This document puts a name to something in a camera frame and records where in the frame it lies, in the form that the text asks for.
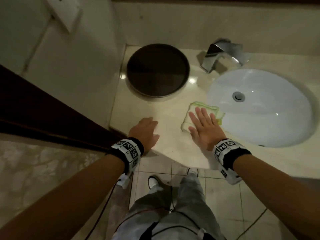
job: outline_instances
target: countertop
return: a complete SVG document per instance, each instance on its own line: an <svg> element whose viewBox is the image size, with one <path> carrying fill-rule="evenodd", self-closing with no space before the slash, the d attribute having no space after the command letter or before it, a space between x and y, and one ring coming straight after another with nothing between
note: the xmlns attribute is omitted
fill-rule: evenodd
<svg viewBox="0 0 320 240"><path fill-rule="evenodd" d="M190 76L186 85L168 97L145 97L134 91L126 79L126 64L139 48L126 48L109 126L128 134L130 128L141 118L152 116L159 121L155 133L160 138L153 147L155 153L163 154L187 167L217 169L216 160L207 153L204 155L194 144L190 134L182 132L180 126L189 104L194 101L206 102L209 85L220 75L215 71L207 74L200 68L198 57L203 55L202 50L180 49L190 64ZM315 133L309 139L290 147L270 148L253 145L228 132L226 136L245 145L253 155L291 176L320 179L319 64L318 56L255 53L243 66L282 76L308 97L317 124Z"/></svg>

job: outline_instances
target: light switch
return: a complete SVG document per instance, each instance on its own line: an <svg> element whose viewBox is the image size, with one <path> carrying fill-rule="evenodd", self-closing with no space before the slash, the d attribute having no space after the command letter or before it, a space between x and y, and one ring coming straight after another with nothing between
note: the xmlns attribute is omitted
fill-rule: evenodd
<svg viewBox="0 0 320 240"><path fill-rule="evenodd" d="M52 15L71 32L73 25L80 13L78 0L46 0Z"/></svg>

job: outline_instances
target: light blue jeans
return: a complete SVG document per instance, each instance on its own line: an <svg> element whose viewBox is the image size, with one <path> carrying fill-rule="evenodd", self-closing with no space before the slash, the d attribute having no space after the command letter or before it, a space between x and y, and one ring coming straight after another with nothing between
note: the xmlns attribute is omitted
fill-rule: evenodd
<svg viewBox="0 0 320 240"><path fill-rule="evenodd" d="M164 190L157 185L150 189L149 193L138 199L130 208L125 219L138 213L126 220L114 234L112 240L133 239L138 240L145 230L150 227L153 222L158 222L158 225L152 230L152 234L161 231L164 228L171 226L184 226L198 233L199 229L190 219L178 212L182 212L190 217L200 228L205 229L216 240L224 240L219 224L214 217L211 209L206 205L205 195L203 193L200 181L194 174L188 174L182 178L179 190L175 211L169 214L168 210L155 208L165 207L170 208L171 193L169 190ZM199 239L191 231L176 227L165 230L152 239Z"/></svg>

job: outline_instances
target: hand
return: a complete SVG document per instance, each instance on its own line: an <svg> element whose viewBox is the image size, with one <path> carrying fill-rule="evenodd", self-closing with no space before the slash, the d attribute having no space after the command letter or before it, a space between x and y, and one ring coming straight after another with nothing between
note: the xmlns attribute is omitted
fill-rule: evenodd
<svg viewBox="0 0 320 240"><path fill-rule="evenodd" d="M199 107L196 107L195 112L199 119L194 113L189 112L189 116L195 126L195 128L189 126L192 139L201 149L213 151L214 146L219 141L226 139L226 135L218 125L213 113L210 113L209 117L206 109L200 109Z"/></svg>
<svg viewBox="0 0 320 240"><path fill-rule="evenodd" d="M153 148L160 137L159 135L153 134L157 124L158 121L154 121L152 117L143 118L129 131L128 137L134 137L142 143L144 155Z"/></svg>

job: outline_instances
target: wristband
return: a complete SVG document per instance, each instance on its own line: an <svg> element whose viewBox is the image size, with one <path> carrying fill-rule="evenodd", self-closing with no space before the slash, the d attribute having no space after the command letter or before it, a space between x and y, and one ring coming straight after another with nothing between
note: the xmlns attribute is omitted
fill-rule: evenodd
<svg viewBox="0 0 320 240"><path fill-rule="evenodd" d="M251 152L239 142L223 139L214 146L213 153L216 160L222 166L219 167L219 171L226 178L228 183L234 185L240 182L242 179L233 170L233 163L238 157L251 154Z"/></svg>
<svg viewBox="0 0 320 240"><path fill-rule="evenodd" d="M124 162L125 174L134 171L143 153L144 147L142 143L133 137L122 139L115 143L109 151L109 154L120 158Z"/></svg>

